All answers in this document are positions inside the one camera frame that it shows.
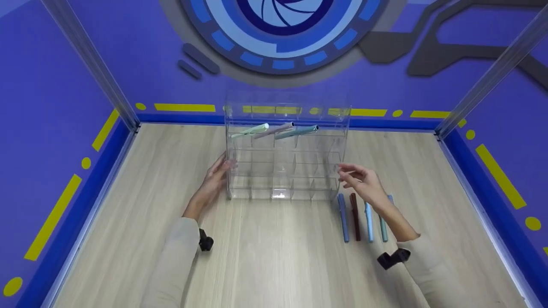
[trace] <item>blue baseboard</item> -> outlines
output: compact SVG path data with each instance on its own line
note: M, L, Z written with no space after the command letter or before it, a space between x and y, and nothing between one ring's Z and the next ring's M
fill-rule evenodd
M99 192L105 184L109 172L118 158L128 135L128 128L122 122L117 123L116 128L112 132L112 137L106 144L95 168L82 187L72 208L66 214L65 221L62 225L58 226L59 233L55 238L51 239L52 244L17 303L17 307L40 307L44 301L69 255Z
M469 150L459 133L451 132L444 142L539 302L543 307L548 307L548 268L544 261L514 219L503 197L489 180L489 175L481 168L478 158Z
M155 123L182 123L203 125L224 125L223 115L196 115L196 114L138 114L142 122ZM375 118L350 118L350 128L381 128L381 129L421 129L434 130L440 119L433 120L388 120Z

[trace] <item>yellow stripe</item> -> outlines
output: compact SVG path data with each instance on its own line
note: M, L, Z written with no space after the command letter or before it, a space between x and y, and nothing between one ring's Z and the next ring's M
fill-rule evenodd
M510 179L504 174L504 171L500 168L499 164L495 161L495 158L489 153L484 144L480 144L476 148L476 152L479 157L491 172L491 175L499 184L500 188L503 190L504 194L510 200L515 209L521 209L526 206L525 200L521 197L520 193L516 190Z
M300 107L275 107L275 106L243 106L244 113L277 113L280 115L299 115Z
M346 108L329 108L327 110L328 115L335 116L335 117L347 116L348 112L349 112L349 109L346 109Z
M114 127L116 120L118 119L118 110L114 109L110 114L109 118L106 120L105 124L101 128L101 131L95 137L95 140L92 143L92 147L99 152L101 150L102 144L105 143L106 138L109 136L110 131Z
M276 107L276 113L281 115L300 115L302 108L300 107Z
M202 104L154 104L158 111L215 112L215 105Z
M67 205L70 203L70 200L72 200L72 196L74 196L81 182L82 178L76 174L72 175L72 178L65 187L65 190L63 190L63 193L53 207L52 212L49 213L44 225L38 232L38 235L32 242L31 246L28 248L27 253L25 254L25 259L31 261L36 261L38 259L38 256L42 252L42 249L44 249L45 244L48 242L49 237L52 235L53 230L63 216Z
M351 116L384 117L387 109L352 109Z
M411 113L411 118L445 119L450 113L450 111L413 110Z

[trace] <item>finger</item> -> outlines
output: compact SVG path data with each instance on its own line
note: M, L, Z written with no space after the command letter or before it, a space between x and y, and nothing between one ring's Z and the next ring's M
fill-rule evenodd
M356 180L358 180L358 182L362 182L362 175L360 175L359 173L351 173L350 175L352 175L353 178L355 178ZM345 180L343 180L342 178L339 178L339 182L345 182Z
M340 171L342 171L342 172L344 172L344 173L346 173L346 174L350 174L352 177L354 177L354 178L356 178L356 179L358 179L358 180L360 180L360 181L363 179L363 176L364 176L363 174L359 173L358 171L346 172L346 171L344 171L344 170L342 170L342 169L341 169Z
M216 181L220 181L222 179L222 177L225 175L225 173L231 168L232 166L232 163L231 162L224 162L221 167L219 167L219 170L217 170L212 178L215 179Z
M339 167L341 169L344 169L345 171L357 171L359 173L366 173L367 170L364 166L356 165L356 164L346 164L346 163L340 163Z
M356 185L359 184L359 181L348 173L339 171L339 176L341 177L343 181L345 181L347 184L350 184L350 186L352 187L355 187Z
M222 165L222 163L225 161L226 158L226 151L217 158L217 160L213 163L213 165L209 168L208 173L215 173L217 172L217 169Z

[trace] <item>black wrist strap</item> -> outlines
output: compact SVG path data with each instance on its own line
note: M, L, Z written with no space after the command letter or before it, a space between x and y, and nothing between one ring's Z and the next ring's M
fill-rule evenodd
M383 267L383 269L388 270L389 268L400 262L403 263L409 260L410 256L410 251L408 251L407 249L398 248L398 250L396 250L392 255L383 253L377 258L377 262L380 264L380 266Z
M203 229L200 229L200 241L198 245L203 252L208 252L213 247L213 239L207 236Z

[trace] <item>acrylic divider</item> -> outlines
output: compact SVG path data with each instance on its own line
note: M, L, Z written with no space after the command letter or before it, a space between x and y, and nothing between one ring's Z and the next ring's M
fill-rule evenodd
M331 200L339 190L338 164L343 161L350 107L318 107L302 115L298 104L277 104L274 113L245 110L245 103L225 106L226 149L236 164L228 172L229 198ZM254 139L231 136L260 124L275 129L294 122L296 127L318 125L311 134L276 139L276 134Z

